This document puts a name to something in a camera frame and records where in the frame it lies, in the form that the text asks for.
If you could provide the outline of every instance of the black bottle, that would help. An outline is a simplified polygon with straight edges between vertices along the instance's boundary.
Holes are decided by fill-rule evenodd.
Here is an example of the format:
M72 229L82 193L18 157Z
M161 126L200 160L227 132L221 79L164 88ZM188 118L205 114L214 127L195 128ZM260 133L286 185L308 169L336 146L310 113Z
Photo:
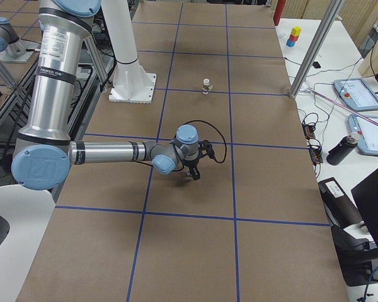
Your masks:
M329 151L329 155L326 157L326 161L331 165L338 165L345 159L345 157L357 147L357 143L360 140L361 135L357 132L352 132L347 137L343 137L332 150Z

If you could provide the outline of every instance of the red object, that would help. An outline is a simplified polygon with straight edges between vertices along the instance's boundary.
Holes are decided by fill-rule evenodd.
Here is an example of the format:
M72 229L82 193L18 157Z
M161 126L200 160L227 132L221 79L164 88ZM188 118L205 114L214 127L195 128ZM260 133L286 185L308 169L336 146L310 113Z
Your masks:
M283 15L284 7L285 7L286 0L278 0L275 10L275 15L273 16L273 21L275 23L275 26L277 26L280 22L280 19Z
M296 41L298 41L298 38L299 38L300 36L293 36L293 35L290 35L290 41L293 41L293 42L296 42Z

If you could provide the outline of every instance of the white table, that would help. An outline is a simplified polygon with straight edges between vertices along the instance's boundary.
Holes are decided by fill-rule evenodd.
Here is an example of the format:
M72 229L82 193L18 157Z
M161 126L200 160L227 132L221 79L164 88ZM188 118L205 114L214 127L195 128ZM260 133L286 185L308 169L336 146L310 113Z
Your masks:
M280 46L282 48L283 56L297 63L301 63L307 49L312 41L312 38L319 26L319 20L293 20L293 19L281 19L280 24L276 27L277 35L279 37ZM291 29L295 26L302 28L299 40L295 43L294 47L286 46L286 41L290 35ZM335 21L332 29L328 33L323 46L321 47L316 61L321 65L320 69L311 67L309 75L316 74L322 70L342 69L346 66L352 65L361 58L356 46L352 39L348 35L346 29L340 21ZM307 87L313 87L315 83L332 83L337 79L347 79L348 77L361 77L358 72L358 67L362 63L362 59L353 66L348 67L342 71L328 71L320 72L317 75L307 77L306 82L301 88L301 91L306 91ZM286 60L286 68L290 77L290 81L294 80L295 75L299 69L299 65ZM378 91L378 83L375 78L365 79L371 86L374 92ZM318 84L315 86L315 90L324 94L325 96L336 99L336 92L333 86ZM300 92L296 97L297 106L299 109L304 110L306 113L315 112L319 115L319 121L324 121L327 115L320 109L315 107L314 98L311 93ZM317 104L325 111L330 112L332 104L317 97ZM378 111L367 111L362 114L376 115ZM323 159L324 163L321 165L321 172L318 177L318 181L335 177L339 182L343 190L347 193L348 197L354 202L351 189L355 187L360 181L366 178L371 172L378 168L378 157L360 155L356 150L352 151L339 165L329 165L326 163L325 158L328 151L331 150L344 136L350 133L347 125L347 117L350 113L347 110L335 106L330 116L327 129L323 130L325 123L318 123L316 127L316 137L322 143L323 142ZM304 113L300 111L300 119L303 120ZM311 116L307 122L314 121L315 117ZM372 240L369 236L364 236L360 233L358 228L349 227L347 230L353 236L357 238L366 237ZM348 288L348 294L350 301L355 302L364 293L364 286L358 286L354 288ZM367 297L367 302L378 301L378 284L371 284L369 287L369 293L373 293L374 296Z

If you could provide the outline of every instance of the blue framed device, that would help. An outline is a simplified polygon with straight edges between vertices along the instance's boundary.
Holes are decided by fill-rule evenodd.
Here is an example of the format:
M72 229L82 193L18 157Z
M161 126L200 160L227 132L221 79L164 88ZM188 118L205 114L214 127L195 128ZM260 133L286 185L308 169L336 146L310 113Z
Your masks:
M378 116L366 117L378 123ZM378 156L378 127L357 115L350 115L347 122L351 131L361 131L363 133L357 145L358 151L363 155Z
M363 79L335 80L339 96L354 111L378 110L378 97Z

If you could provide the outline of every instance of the red cylinder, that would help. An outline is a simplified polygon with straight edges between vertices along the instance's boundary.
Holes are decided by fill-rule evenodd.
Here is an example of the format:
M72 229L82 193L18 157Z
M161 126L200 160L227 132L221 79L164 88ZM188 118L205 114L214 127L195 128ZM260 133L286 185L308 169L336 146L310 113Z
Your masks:
M280 22L280 19L282 17L283 10L284 10L284 7L285 7L285 2L286 2L286 0L278 0L277 1L275 15L273 17L273 21L275 23L275 26L277 26Z

